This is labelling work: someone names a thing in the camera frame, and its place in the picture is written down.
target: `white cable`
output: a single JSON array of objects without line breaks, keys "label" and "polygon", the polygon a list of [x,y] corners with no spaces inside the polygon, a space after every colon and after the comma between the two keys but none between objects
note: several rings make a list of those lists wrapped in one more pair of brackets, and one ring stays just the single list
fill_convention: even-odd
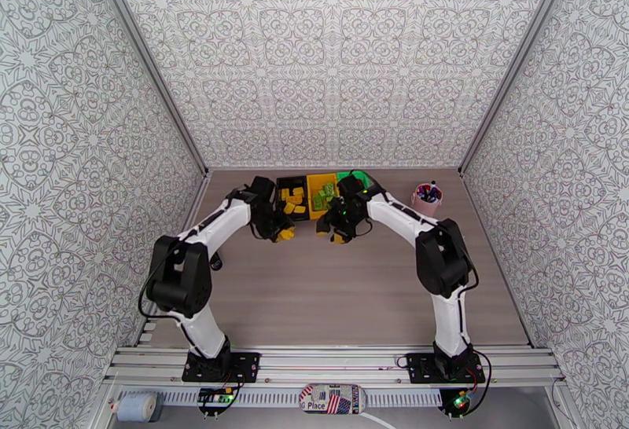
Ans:
[{"label": "white cable", "polygon": [[391,424],[387,421],[380,419],[379,417],[375,417],[372,414],[367,414],[366,412],[361,412],[359,416],[366,417],[367,419],[371,419],[374,423],[380,424],[382,427],[386,427],[387,429],[395,429]]}]

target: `wooden table surface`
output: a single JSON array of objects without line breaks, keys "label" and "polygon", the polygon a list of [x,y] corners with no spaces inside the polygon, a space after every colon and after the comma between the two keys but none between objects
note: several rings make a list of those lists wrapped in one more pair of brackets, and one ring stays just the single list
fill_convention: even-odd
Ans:
[{"label": "wooden table surface", "polygon": [[[304,173],[218,170],[197,221],[212,213],[231,189],[251,183],[257,174],[275,179]],[[458,223],[480,274],[480,286],[466,294],[472,342],[525,344],[513,301],[456,170],[370,173],[405,204],[418,183],[437,181],[444,197],[436,217]],[[314,221],[297,222],[295,238],[279,244],[255,240],[249,228],[243,228],[219,253],[224,266],[212,272],[211,307],[235,346],[398,345],[434,340],[432,303],[417,278],[413,248],[382,224],[374,223],[371,233],[346,245],[316,236]],[[170,321],[158,322],[150,344],[186,347]]]}]

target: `patterned wall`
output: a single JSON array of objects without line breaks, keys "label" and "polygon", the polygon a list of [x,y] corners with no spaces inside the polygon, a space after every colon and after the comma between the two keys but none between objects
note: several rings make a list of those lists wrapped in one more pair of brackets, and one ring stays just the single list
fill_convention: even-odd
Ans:
[{"label": "patterned wall", "polygon": [[128,0],[210,167],[456,166],[539,0]]},{"label": "patterned wall", "polygon": [[0,427],[84,427],[200,178],[105,0],[0,0]]},{"label": "patterned wall", "polygon": [[629,0],[561,0],[465,179],[588,427],[629,427]]}]

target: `yellow bin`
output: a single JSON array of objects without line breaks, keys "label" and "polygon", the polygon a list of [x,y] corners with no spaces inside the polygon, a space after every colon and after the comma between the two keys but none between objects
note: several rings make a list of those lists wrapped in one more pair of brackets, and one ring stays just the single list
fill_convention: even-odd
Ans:
[{"label": "yellow bin", "polygon": [[314,211],[315,208],[312,197],[317,195],[323,190],[323,185],[328,182],[334,184],[334,195],[339,196],[339,189],[337,187],[337,175],[336,174],[313,174],[306,175],[306,183],[308,187],[308,207],[310,208],[310,220],[319,220],[326,214],[327,210]]}]

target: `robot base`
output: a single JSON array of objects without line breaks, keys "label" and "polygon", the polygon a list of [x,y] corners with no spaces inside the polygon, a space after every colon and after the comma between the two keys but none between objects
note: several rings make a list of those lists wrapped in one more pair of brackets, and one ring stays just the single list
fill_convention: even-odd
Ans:
[{"label": "robot base", "polygon": [[254,383],[258,377],[260,353],[223,352],[215,359],[188,353],[182,381],[185,383]]},{"label": "robot base", "polygon": [[[409,353],[406,355],[406,367],[412,384],[456,383],[471,386],[474,384],[474,377],[476,377],[478,384],[485,382],[483,366],[478,354],[474,353],[469,356],[465,366],[451,375],[450,378],[443,377],[442,372],[437,367],[434,353]],[[467,370],[471,371],[474,376],[469,374]]]}]

